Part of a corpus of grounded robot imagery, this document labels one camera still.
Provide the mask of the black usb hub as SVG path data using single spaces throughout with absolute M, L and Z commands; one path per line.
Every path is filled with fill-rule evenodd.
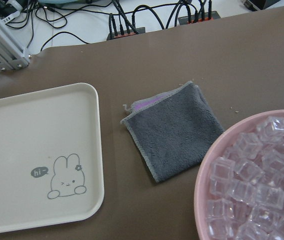
M 138 27 L 137 32 L 138 32 L 138 34 L 144 34 L 144 33 L 146 33 L 146 28 L 145 27 Z M 134 36 L 134 35 L 136 35 L 135 32 L 130 31 L 129 33 L 127 33 L 126 30 L 124 30 L 122 32 L 118 31 L 117 35 L 115 35 L 115 33 L 112 32 L 112 33 L 108 34 L 107 41 L 114 40 L 114 39 L 120 39 L 120 38 L 124 38 L 124 37 L 130 37 L 130 36 Z

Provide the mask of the grey folded cloth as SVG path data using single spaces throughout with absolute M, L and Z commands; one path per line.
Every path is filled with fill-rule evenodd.
M 201 163 L 224 132 L 199 86 L 192 81 L 134 102 L 121 123 L 157 183 Z

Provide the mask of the pink bowl of ice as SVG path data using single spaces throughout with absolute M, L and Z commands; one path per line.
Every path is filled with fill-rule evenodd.
M 241 120 L 213 143 L 194 214 L 202 240 L 284 239 L 284 109 Z

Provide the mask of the cream rabbit tray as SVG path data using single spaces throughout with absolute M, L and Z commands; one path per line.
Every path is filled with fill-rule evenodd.
M 87 219 L 103 198 L 93 86 L 0 99 L 0 233 Z

